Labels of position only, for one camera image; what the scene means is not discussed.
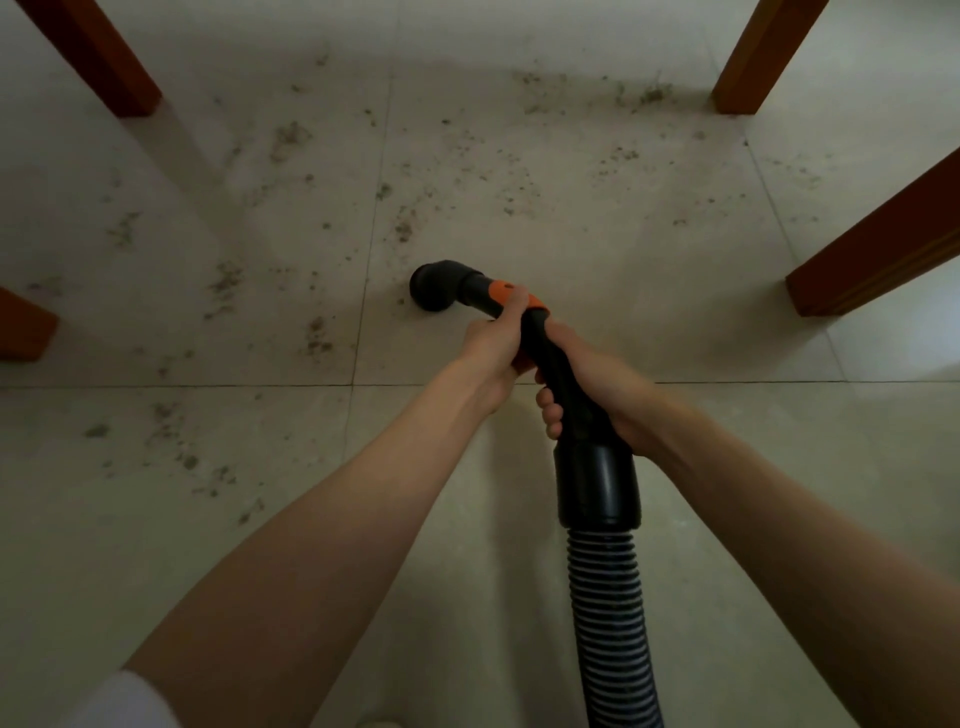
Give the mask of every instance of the white sleeve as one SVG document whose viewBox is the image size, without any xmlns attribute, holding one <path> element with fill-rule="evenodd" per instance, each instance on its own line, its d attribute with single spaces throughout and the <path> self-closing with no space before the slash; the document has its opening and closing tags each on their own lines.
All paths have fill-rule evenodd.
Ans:
<svg viewBox="0 0 960 728">
<path fill-rule="evenodd" d="M 59 728 L 180 728 L 170 706 L 132 672 L 112 674 Z"/>
</svg>

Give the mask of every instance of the vacuum hose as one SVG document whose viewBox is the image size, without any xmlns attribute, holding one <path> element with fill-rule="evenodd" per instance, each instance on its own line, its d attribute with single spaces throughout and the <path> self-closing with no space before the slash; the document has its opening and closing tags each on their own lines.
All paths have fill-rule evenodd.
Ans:
<svg viewBox="0 0 960 728">
<path fill-rule="evenodd" d="M 494 319 L 513 286 L 453 260 L 420 266 L 410 295 L 426 311 L 460 302 Z M 547 338 L 549 311 L 531 296 L 520 320 L 520 346 L 564 409 L 553 451 L 560 523 L 567 529 L 570 600 L 580 676 L 591 728 L 663 725 L 643 617 L 631 531 L 640 496 L 630 447 L 610 417 L 577 383 L 564 352 Z"/>
</svg>

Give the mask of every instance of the forearm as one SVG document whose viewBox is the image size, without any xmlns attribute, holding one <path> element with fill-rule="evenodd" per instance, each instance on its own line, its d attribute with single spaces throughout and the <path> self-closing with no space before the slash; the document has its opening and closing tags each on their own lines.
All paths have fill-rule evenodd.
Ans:
<svg viewBox="0 0 960 728">
<path fill-rule="evenodd" d="M 447 367 L 379 437 L 266 523 L 131 658 L 194 725 L 306 724 L 485 412 Z"/>
<path fill-rule="evenodd" d="M 960 590 L 682 404 L 646 412 L 652 459 L 862 725 L 953 725 Z"/>
</svg>

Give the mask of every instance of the tile floor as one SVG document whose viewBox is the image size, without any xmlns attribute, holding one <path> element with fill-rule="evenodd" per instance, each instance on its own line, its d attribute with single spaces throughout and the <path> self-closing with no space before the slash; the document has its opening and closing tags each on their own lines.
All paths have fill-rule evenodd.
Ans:
<svg viewBox="0 0 960 728">
<path fill-rule="evenodd" d="M 960 144 L 952 5 L 831 3 L 752 119 L 707 101 L 752 0 L 102 5 L 166 93 L 151 119 L 0 9 L 2 282 L 63 319 L 0 368 L 0 723 L 59 716 L 444 364 L 472 314 L 404 288 L 438 257 L 527 282 L 960 576 L 960 267 L 838 321 L 780 285 Z M 317 725 L 583 725 L 534 391 L 476 438 Z M 851 725 L 637 467 L 668 724 Z"/>
</svg>

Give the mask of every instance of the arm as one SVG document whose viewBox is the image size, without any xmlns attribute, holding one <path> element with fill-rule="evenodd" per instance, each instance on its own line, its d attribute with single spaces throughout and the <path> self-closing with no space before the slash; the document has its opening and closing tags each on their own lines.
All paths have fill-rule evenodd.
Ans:
<svg viewBox="0 0 960 728">
<path fill-rule="evenodd" d="M 960 588 L 568 327 L 548 334 L 620 436 L 677 486 L 863 726 L 958 725 Z M 563 428 L 549 390 L 547 434 Z"/>
<path fill-rule="evenodd" d="M 307 725 L 434 500 L 517 370 L 518 288 L 460 357 L 336 473 L 210 572 L 126 665 L 184 728 Z"/>
</svg>

